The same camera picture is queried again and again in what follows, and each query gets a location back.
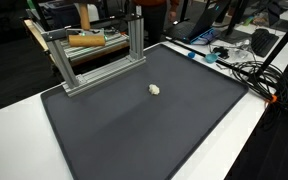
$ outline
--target blue object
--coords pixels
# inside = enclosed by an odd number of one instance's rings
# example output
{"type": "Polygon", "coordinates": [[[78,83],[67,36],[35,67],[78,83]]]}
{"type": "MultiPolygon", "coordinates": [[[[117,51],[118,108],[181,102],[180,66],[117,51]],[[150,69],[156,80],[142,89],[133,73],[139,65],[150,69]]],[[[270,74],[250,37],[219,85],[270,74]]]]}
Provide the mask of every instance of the blue object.
{"type": "Polygon", "coordinates": [[[198,44],[196,43],[196,41],[200,40],[200,39],[204,39],[204,37],[208,36],[208,35],[212,35],[213,36],[213,28],[210,28],[209,30],[205,31],[204,33],[200,34],[199,36],[197,36],[196,38],[194,38],[193,40],[191,40],[190,44],[198,44]]]}
{"type": "Polygon", "coordinates": [[[215,61],[217,61],[218,59],[218,55],[220,55],[221,53],[217,52],[215,54],[208,54],[205,56],[205,60],[207,63],[214,63],[215,61]]]}
{"type": "Polygon", "coordinates": [[[189,52],[188,54],[187,54],[187,56],[189,57],[189,58],[194,58],[195,57],[195,53],[194,52],[189,52]]]}

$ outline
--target wire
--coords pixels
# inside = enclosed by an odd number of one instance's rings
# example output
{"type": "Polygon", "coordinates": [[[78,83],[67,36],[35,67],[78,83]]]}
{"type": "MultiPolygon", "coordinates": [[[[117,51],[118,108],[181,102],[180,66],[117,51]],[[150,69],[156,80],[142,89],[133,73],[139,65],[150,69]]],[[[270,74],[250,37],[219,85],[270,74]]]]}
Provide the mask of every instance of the wire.
{"type": "Polygon", "coordinates": [[[272,27],[274,27],[273,29],[274,29],[274,35],[276,35],[276,32],[277,32],[277,23],[275,23],[275,24],[273,24],[273,26],[271,26],[270,28],[272,28],[272,27]]]}
{"type": "Polygon", "coordinates": [[[239,71],[232,71],[232,74],[236,79],[245,83],[255,93],[260,95],[267,104],[288,112],[288,80],[284,77],[283,72],[276,66],[270,65],[267,69],[262,71],[260,67],[263,62],[247,61],[232,64],[239,71]],[[240,72],[241,70],[248,71],[249,76],[244,76],[240,72]],[[276,93],[271,92],[271,88],[276,90],[276,93]]]}
{"type": "Polygon", "coordinates": [[[256,61],[255,52],[253,51],[253,48],[252,48],[251,44],[250,44],[250,46],[249,46],[249,50],[250,50],[250,52],[251,52],[252,55],[253,55],[253,59],[254,59],[254,61],[257,62],[257,61],[256,61]]]}
{"type": "Polygon", "coordinates": [[[118,2],[118,0],[116,0],[116,4],[117,4],[118,10],[119,10],[119,11],[122,10],[122,9],[121,9],[122,6],[121,6],[120,3],[118,2]]]}
{"type": "Polygon", "coordinates": [[[263,114],[262,120],[259,122],[259,127],[263,131],[269,131],[275,125],[276,121],[281,116],[282,111],[276,106],[269,106],[263,114]]]}
{"type": "Polygon", "coordinates": [[[213,28],[222,28],[222,27],[226,27],[229,26],[230,24],[224,24],[224,25],[220,25],[220,26],[212,26],[213,28]]]}

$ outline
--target floor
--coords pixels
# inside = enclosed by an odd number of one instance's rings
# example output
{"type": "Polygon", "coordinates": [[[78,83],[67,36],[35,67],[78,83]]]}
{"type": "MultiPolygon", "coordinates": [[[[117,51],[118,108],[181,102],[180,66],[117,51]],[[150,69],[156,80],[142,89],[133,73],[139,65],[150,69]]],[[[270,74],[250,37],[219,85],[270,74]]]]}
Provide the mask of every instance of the floor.
{"type": "MultiPolygon", "coordinates": [[[[178,19],[183,1],[178,9],[178,19]]],[[[188,7],[187,17],[196,21],[203,3],[188,7]]],[[[171,26],[167,20],[165,27],[171,26]]],[[[61,82],[50,69],[41,48],[26,36],[22,28],[0,34],[0,108],[16,103],[61,82]]],[[[262,118],[267,121],[270,116],[262,118]]],[[[245,144],[226,179],[288,179],[288,114],[269,119],[274,126],[261,128],[259,122],[245,144]]]]}

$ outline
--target white table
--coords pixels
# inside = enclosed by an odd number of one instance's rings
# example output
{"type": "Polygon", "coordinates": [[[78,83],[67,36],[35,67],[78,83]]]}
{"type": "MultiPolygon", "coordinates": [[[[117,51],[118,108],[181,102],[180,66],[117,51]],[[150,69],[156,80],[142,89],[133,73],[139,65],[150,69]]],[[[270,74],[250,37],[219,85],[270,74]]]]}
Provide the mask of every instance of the white table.
{"type": "MultiPolygon", "coordinates": [[[[255,28],[237,27],[249,33],[255,28]]],[[[165,44],[185,55],[188,53],[172,43],[165,44]]],[[[217,41],[214,44],[223,45],[223,42],[217,41]]],[[[191,47],[203,53],[209,52],[208,47],[191,47]]],[[[220,70],[215,63],[207,64],[199,56],[194,59],[229,76],[228,70],[220,70]]],[[[288,44],[273,61],[281,70],[285,69],[287,63],[288,44]]],[[[223,179],[264,110],[264,101],[251,91],[247,93],[210,133],[174,179],[223,179]]],[[[73,179],[47,119],[40,94],[0,110],[0,180],[6,179],[73,179]]]]}

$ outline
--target desk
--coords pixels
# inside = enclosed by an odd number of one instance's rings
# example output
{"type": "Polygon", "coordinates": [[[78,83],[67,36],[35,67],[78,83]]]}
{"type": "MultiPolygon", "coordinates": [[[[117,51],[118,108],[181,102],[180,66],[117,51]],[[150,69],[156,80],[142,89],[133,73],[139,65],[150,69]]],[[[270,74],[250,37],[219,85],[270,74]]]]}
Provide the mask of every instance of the desk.
{"type": "MultiPolygon", "coordinates": [[[[250,33],[255,28],[255,26],[237,27],[250,33]]],[[[172,43],[164,42],[164,44],[185,55],[188,53],[187,50],[172,43]]],[[[207,47],[191,47],[204,53],[208,52],[207,47]]],[[[229,75],[228,70],[220,70],[215,64],[207,64],[202,57],[194,59],[229,75]]],[[[273,61],[273,64],[281,70],[285,69],[287,63],[288,44],[273,61]]],[[[264,111],[264,101],[251,91],[247,93],[210,133],[173,179],[223,179],[264,111]]],[[[0,110],[0,180],[4,179],[73,179],[47,119],[40,94],[0,110]]]]}

